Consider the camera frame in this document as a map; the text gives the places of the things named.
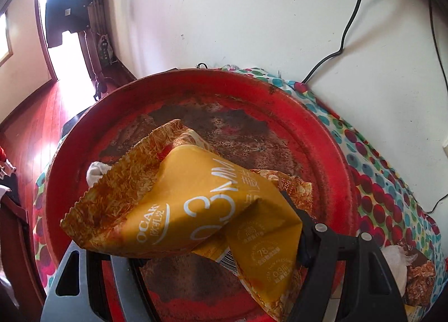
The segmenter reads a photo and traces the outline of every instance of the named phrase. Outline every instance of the wall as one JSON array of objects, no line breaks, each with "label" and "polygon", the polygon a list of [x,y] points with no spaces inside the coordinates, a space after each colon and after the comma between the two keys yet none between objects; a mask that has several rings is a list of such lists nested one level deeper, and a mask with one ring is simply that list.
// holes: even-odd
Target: wall
[{"label": "wall", "polygon": [[34,0],[12,0],[7,17],[13,55],[0,67],[0,122],[50,80],[37,32]]},{"label": "wall", "polygon": [[[301,81],[336,51],[356,0],[107,0],[118,58],[136,76],[258,66]],[[448,69],[448,30],[435,13]],[[448,95],[427,0],[363,0],[342,57],[311,88],[402,175],[422,207],[448,193]]]}]

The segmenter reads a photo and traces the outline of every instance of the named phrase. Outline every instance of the yellow snack bag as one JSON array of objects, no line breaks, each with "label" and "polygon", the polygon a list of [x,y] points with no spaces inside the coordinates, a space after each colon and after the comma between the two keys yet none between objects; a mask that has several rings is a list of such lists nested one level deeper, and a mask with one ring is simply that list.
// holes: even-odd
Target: yellow snack bag
[{"label": "yellow snack bag", "polygon": [[311,206],[309,183],[233,164],[173,120],[121,158],[61,227],[80,247],[111,255],[194,252],[233,261],[248,292],[280,321],[301,285],[296,254],[302,222],[278,189]]}]

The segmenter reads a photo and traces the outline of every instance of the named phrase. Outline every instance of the wire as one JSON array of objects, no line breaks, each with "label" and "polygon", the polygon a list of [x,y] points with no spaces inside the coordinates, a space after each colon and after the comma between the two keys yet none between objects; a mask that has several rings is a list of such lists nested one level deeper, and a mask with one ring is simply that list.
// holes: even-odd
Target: wire
[{"label": "wire", "polygon": [[306,78],[303,80],[302,83],[306,83],[310,80],[311,76],[313,75],[313,73],[316,71],[316,69],[321,66],[324,62],[326,62],[328,59],[334,58],[335,56],[338,56],[340,54],[342,54],[342,52],[344,51],[344,40],[346,39],[346,34],[349,31],[350,26],[353,23],[353,20],[355,19],[356,14],[358,13],[359,10],[359,6],[361,5],[361,0],[357,0],[356,1],[356,5],[355,5],[355,9],[353,10],[352,16],[350,17],[350,20],[346,26],[346,29],[344,30],[344,33],[342,34],[342,39],[340,42],[340,48],[338,51],[326,56],[325,58],[323,58],[319,63],[316,64],[316,66],[314,68],[312,68],[312,70],[310,71],[310,73],[306,76]]},{"label": "wire", "polygon": [[444,75],[445,86],[446,86],[446,88],[447,88],[447,94],[448,94],[448,81],[447,81],[447,76],[445,75],[445,70],[444,70],[444,65],[442,64],[442,59],[440,58],[440,54],[438,53],[437,40],[435,39],[434,20],[433,20],[433,18],[432,18],[432,1],[431,1],[431,0],[428,0],[428,6],[429,6],[429,21],[431,22],[432,39],[434,40],[435,52],[437,53],[438,63],[440,64],[440,68],[442,69],[442,74]]},{"label": "wire", "polygon": [[448,197],[448,194],[445,194],[442,198],[440,198],[440,199],[436,202],[434,208],[433,208],[431,211],[426,212],[426,214],[431,214],[431,213],[433,213],[433,212],[435,211],[435,208],[438,206],[438,204],[439,204],[442,200],[445,200],[445,198],[447,198],[447,197]]}]

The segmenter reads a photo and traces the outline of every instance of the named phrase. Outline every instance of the red wooden floor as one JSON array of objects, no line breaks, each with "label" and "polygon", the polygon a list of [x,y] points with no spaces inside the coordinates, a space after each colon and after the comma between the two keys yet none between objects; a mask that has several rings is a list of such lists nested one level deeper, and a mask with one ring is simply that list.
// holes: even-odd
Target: red wooden floor
[{"label": "red wooden floor", "polygon": [[[109,68],[107,75],[119,84],[132,80],[118,66]],[[95,103],[94,93],[89,78],[60,80],[39,90],[33,100],[26,101],[23,109],[2,123],[0,144],[17,167],[20,200],[30,215],[34,184],[56,151],[62,127]]]}]

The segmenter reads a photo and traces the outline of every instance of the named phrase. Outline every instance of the metal screw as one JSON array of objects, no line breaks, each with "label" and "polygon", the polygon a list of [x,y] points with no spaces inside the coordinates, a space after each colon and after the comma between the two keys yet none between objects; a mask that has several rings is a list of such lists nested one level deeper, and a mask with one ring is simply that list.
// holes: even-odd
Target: metal screw
[{"label": "metal screw", "polygon": [[372,240],[372,235],[369,234],[368,232],[363,232],[363,233],[361,234],[361,238],[362,238],[364,241],[371,241],[371,240]]},{"label": "metal screw", "polygon": [[314,226],[314,228],[317,232],[325,232],[326,230],[328,230],[328,227],[326,227],[326,225],[324,225],[323,223],[318,223],[316,226]]}]

